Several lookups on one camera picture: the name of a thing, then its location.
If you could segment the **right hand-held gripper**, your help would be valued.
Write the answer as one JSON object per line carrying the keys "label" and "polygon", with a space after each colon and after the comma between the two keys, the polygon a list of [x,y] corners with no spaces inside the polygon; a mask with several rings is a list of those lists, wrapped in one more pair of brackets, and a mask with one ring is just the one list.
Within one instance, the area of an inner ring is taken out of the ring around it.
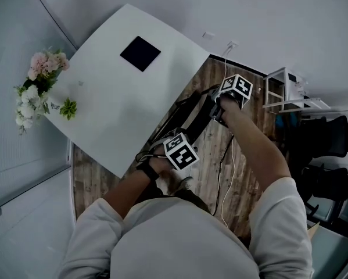
{"label": "right hand-held gripper", "polygon": [[222,119],[224,110],[220,105],[220,96],[225,95],[237,102],[240,109],[250,100],[253,84],[239,74],[226,77],[221,85],[212,93],[211,100],[214,106],[211,109],[210,117],[223,126],[227,126]]}

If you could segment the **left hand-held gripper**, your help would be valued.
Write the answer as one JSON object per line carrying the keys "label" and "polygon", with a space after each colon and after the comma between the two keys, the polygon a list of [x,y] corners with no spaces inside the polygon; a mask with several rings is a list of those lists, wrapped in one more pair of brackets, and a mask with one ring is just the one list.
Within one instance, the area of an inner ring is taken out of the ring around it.
{"label": "left hand-held gripper", "polygon": [[155,142],[155,146],[162,144],[164,154],[174,168],[178,171],[186,169],[199,161],[198,154],[189,143],[189,138],[184,134],[184,129],[175,128],[163,138]]}

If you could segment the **black folding chair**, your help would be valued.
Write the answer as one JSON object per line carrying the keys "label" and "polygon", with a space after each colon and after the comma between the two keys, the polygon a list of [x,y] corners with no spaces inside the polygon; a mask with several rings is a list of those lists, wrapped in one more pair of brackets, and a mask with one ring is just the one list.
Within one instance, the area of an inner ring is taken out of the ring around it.
{"label": "black folding chair", "polygon": [[[175,108],[172,113],[165,119],[163,124],[156,130],[154,136],[148,141],[150,149],[149,153],[153,153],[155,147],[171,135],[182,132],[186,136],[188,142],[193,146],[201,133],[210,123],[210,112],[215,105],[212,100],[212,94],[217,91],[219,85],[214,85],[202,92],[194,91],[190,97],[175,103]],[[200,102],[202,96],[205,95],[205,101],[202,104],[199,112],[191,121],[187,128],[183,128],[183,124],[191,115],[197,104]]]}

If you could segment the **person's right forearm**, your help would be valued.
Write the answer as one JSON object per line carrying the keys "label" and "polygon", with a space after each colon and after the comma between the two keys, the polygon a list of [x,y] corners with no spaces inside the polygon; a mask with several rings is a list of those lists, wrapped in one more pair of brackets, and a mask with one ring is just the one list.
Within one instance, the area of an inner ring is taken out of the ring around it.
{"label": "person's right forearm", "polygon": [[279,149],[238,107],[223,113],[259,186],[266,190],[275,181],[290,177],[288,164]]}

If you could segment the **white side stool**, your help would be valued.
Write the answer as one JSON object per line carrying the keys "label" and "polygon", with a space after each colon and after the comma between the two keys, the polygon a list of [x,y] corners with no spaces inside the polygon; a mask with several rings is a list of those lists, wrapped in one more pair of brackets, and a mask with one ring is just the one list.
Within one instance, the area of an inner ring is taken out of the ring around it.
{"label": "white side stool", "polygon": [[[280,107],[279,113],[298,112],[307,110],[330,110],[330,106],[321,98],[310,98],[305,90],[298,92],[288,79],[288,73],[295,74],[286,67],[280,68],[264,77],[264,105],[263,108]],[[278,94],[270,90],[270,82],[276,81],[282,88]]]}

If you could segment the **person's right hand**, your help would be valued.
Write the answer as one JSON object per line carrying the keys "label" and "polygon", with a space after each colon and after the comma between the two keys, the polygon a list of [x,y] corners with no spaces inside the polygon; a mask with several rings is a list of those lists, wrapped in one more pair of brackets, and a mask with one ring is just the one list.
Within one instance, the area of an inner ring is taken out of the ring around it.
{"label": "person's right hand", "polygon": [[242,113],[237,101],[226,97],[225,95],[220,96],[220,105],[223,109],[221,117],[228,126],[237,121],[237,118]]}

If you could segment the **person's left hand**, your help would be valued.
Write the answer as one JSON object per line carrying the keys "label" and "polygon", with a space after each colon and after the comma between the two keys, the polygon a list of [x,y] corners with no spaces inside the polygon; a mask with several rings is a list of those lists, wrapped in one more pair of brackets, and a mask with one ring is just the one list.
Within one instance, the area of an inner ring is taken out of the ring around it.
{"label": "person's left hand", "polygon": [[167,156],[162,154],[153,154],[149,159],[149,165],[157,174],[175,169]]}

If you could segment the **black wrist band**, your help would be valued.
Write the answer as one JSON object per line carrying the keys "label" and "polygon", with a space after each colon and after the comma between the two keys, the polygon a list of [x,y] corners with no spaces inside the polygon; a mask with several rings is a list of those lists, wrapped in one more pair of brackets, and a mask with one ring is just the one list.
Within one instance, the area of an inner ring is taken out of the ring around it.
{"label": "black wrist band", "polygon": [[156,181],[159,178],[159,174],[156,173],[153,167],[149,164],[148,160],[138,164],[136,169],[143,171],[152,182]]}

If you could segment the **person's right leg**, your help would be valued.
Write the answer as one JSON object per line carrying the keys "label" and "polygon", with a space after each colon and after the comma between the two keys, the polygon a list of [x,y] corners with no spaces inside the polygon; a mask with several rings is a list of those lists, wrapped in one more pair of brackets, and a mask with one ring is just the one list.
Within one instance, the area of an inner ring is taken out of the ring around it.
{"label": "person's right leg", "polygon": [[201,208],[205,212],[210,213],[208,206],[202,201],[202,199],[195,195],[189,189],[180,189],[174,193],[174,196],[182,200],[188,201],[194,204],[195,206]]}

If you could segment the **teal floor item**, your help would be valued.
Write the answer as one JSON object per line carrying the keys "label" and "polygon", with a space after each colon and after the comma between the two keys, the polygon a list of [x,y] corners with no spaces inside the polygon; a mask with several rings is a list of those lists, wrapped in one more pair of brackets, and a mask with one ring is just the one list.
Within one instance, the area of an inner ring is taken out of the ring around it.
{"label": "teal floor item", "polygon": [[275,117],[276,128],[296,128],[299,125],[299,117],[295,112],[277,114]]}

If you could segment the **white table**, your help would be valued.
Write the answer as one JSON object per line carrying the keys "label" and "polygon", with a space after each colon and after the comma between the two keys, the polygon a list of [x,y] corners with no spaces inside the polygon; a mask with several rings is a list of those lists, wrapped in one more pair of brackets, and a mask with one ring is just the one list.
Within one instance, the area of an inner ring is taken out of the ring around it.
{"label": "white table", "polygon": [[[161,51],[143,72],[120,54],[140,36]],[[122,177],[209,57],[166,23],[124,5],[70,59],[49,94],[63,105],[77,102],[75,118],[48,120],[115,176]]]}

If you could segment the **person's white sweatshirt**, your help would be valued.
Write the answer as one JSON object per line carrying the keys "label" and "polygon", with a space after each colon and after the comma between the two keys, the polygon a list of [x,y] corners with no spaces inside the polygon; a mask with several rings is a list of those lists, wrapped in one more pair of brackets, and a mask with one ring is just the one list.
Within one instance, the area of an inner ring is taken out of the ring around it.
{"label": "person's white sweatshirt", "polygon": [[249,216],[250,245],[190,202],[157,198],[127,217],[98,199],[78,218],[59,279],[311,279],[306,211],[289,177]]}

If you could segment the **black square pad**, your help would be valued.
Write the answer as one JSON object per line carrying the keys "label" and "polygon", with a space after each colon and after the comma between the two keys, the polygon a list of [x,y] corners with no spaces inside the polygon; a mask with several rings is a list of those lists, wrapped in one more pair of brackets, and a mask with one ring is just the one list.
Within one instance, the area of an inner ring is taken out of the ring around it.
{"label": "black square pad", "polygon": [[122,51],[120,56],[136,67],[141,72],[160,55],[161,51],[152,44],[137,36],[130,44]]}

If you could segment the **small green plant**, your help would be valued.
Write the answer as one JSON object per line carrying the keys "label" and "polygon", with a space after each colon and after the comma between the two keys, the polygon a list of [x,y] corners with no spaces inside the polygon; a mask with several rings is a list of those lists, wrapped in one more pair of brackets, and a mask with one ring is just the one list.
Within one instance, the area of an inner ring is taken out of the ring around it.
{"label": "small green plant", "polygon": [[65,117],[67,120],[71,120],[75,118],[77,111],[77,102],[71,101],[69,98],[67,98],[63,104],[63,106],[60,108],[60,115]]}

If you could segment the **pink and white flower bouquet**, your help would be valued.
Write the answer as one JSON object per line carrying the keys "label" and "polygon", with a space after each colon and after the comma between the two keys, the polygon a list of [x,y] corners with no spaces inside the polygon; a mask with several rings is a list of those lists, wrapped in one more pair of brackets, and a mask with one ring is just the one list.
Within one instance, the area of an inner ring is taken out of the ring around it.
{"label": "pink and white flower bouquet", "polygon": [[61,71],[69,68],[64,52],[45,50],[36,52],[30,60],[25,82],[16,86],[15,122],[21,134],[31,128],[35,121],[49,113],[48,93],[58,81]]}

